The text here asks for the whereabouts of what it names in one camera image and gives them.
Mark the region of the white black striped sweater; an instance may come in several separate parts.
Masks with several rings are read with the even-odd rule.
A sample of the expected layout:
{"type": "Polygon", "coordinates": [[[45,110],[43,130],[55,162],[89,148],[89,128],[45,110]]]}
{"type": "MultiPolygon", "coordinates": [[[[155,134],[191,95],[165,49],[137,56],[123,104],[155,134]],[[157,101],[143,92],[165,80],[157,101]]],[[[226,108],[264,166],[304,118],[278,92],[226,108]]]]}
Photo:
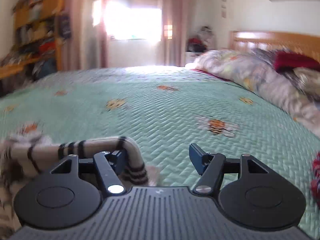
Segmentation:
{"type": "Polygon", "coordinates": [[[129,137],[106,137],[64,144],[54,144],[41,132],[14,133],[1,140],[1,239],[17,231],[18,221],[13,201],[18,191],[38,174],[64,157],[75,154],[81,159],[99,152],[125,150],[128,163],[119,178],[125,187],[156,186],[159,169],[147,166],[136,142],[129,137]]]}

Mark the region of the green quilted bee bedspread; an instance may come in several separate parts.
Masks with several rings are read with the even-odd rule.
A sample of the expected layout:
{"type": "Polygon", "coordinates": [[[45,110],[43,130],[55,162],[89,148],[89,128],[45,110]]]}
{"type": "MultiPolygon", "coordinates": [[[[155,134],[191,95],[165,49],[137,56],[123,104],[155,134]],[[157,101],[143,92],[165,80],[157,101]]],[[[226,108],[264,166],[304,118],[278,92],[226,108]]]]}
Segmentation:
{"type": "Polygon", "coordinates": [[[132,138],[163,186],[193,186],[191,143],[229,158],[249,153],[306,197],[300,227],[319,237],[310,192],[319,138],[287,113],[232,82],[178,67],[60,72],[1,98],[1,138],[23,127],[54,143],[132,138]]]}

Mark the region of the floral folded duvet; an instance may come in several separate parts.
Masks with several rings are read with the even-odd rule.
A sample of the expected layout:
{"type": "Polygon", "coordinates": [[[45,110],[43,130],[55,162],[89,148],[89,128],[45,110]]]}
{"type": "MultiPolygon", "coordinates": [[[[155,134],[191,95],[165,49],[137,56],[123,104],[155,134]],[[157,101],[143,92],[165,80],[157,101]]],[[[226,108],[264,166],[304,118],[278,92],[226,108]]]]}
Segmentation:
{"type": "Polygon", "coordinates": [[[279,107],[319,137],[319,108],[316,104],[255,53],[209,50],[187,66],[241,85],[279,107]]]}

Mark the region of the nightstand clutter with plush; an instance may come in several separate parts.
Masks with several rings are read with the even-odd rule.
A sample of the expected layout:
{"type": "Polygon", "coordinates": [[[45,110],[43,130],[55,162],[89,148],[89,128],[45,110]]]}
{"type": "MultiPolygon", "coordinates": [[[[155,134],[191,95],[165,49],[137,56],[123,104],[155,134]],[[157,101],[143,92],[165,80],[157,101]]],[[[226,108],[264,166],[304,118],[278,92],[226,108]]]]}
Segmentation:
{"type": "Polygon", "coordinates": [[[202,26],[199,31],[187,40],[185,64],[193,63],[203,53],[216,48],[215,35],[210,26],[202,26]]]}

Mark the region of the red garment on pillows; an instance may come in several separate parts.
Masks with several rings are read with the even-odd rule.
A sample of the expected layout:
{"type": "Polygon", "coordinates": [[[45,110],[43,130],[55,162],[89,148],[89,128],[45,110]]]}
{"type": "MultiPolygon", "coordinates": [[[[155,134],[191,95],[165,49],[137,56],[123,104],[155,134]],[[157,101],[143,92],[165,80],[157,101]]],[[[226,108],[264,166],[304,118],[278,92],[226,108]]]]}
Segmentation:
{"type": "Polygon", "coordinates": [[[319,72],[319,62],[303,54],[280,51],[276,53],[273,68],[278,73],[295,68],[306,68],[319,72]]]}

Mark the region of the wooden bookshelf desk unit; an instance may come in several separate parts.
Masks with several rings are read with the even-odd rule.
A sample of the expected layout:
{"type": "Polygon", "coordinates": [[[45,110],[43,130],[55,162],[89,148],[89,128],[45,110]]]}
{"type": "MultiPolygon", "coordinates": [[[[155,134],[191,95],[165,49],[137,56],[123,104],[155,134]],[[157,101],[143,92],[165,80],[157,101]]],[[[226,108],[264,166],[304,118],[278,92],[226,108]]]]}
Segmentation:
{"type": "Polygon", "coordinates": [[[1,80],[20,74],[29,66],[54,61],[62,70],[62,28],[65,0],[18,0],[13,8],[13,51],[1,60],[1,80]]]}

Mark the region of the dark blue hanging bag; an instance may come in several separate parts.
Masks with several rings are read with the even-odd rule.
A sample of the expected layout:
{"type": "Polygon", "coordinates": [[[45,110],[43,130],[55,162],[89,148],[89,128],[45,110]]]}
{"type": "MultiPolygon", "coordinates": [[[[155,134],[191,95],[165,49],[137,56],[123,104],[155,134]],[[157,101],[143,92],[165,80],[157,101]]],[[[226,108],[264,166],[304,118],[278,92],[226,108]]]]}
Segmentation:
{"type": "Polygon", "coordinates": [[[67,14],[59,16],[59,35],[63,39],[69,39],[72,36],[70,19],[67,14]]]}

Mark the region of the wooden headboard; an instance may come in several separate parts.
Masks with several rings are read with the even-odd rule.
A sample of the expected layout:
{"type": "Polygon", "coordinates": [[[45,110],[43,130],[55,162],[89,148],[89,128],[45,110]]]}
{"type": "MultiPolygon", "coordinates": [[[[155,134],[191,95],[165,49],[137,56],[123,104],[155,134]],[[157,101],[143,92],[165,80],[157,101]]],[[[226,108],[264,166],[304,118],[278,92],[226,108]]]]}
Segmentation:
{"type": "Polygon", "coordinates": [[[287,48],[319,61],[320,40],[318,36],[272,31],[231,31],[228,48],[238,51],[251,51],[287,48]]]}

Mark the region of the window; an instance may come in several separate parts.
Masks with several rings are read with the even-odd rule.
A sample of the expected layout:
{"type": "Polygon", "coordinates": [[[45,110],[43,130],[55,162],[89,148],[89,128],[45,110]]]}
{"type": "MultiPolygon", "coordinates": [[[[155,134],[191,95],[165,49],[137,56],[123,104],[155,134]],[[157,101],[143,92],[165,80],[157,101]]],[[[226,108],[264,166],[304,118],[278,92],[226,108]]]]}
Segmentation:
{"type": "Polygon", "coordinates": [[[105,12],[106,32],[110,39],[161,40],[161,0],[107,0],[105,12]]]}

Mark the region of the pink curtain right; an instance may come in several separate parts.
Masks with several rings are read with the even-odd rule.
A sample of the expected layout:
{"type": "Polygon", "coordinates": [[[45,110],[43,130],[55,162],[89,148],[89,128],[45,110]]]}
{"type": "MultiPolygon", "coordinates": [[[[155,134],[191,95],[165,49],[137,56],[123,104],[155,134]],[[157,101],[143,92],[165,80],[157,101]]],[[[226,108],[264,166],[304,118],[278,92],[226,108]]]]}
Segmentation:
{"type": "Polygon", "coordinates": [[[162,0],[160,63],[183,67],[193,0],[162,0]]]}

